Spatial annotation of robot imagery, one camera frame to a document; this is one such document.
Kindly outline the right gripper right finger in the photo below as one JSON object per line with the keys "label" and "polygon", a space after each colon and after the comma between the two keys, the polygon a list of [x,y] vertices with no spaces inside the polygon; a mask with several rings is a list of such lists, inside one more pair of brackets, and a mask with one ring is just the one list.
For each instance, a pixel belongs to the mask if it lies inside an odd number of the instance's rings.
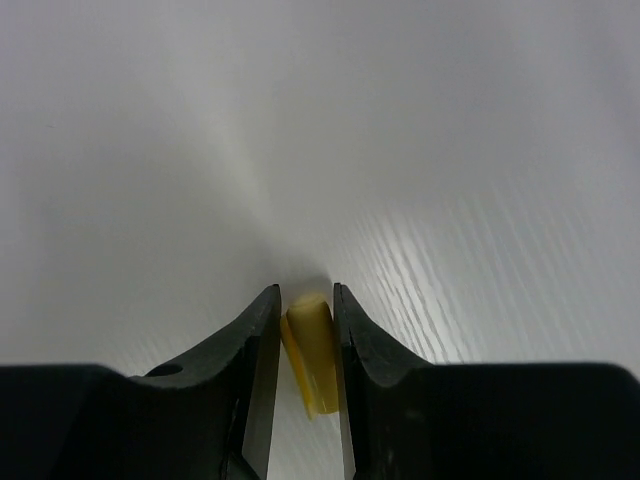
{"label": "right gripper right finger", "polygon": [[344,477],[429,478],[426,408],[410,376],[431,364],[376,324],[341,283],[333,286],[333,336]]}

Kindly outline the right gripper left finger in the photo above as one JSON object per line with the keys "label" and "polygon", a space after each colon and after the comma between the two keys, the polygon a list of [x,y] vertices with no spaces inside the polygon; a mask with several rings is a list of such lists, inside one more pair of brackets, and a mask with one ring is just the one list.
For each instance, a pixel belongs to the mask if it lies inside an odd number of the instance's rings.
{"label": "right gripper left finger", "polygon": [[130,479],[263,479],[279,362],[281,292],[267,286],[233,321],[131,377]]}

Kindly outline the yellow highlighter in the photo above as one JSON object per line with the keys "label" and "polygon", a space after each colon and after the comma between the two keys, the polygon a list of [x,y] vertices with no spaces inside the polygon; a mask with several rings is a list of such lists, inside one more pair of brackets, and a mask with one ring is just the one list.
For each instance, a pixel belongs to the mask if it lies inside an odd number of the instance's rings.
{"label": "yellow highlighter", "polygon": [[339,411],[333,326],[319,293],[299,297],[280,318],[281,343],[310,420]]}

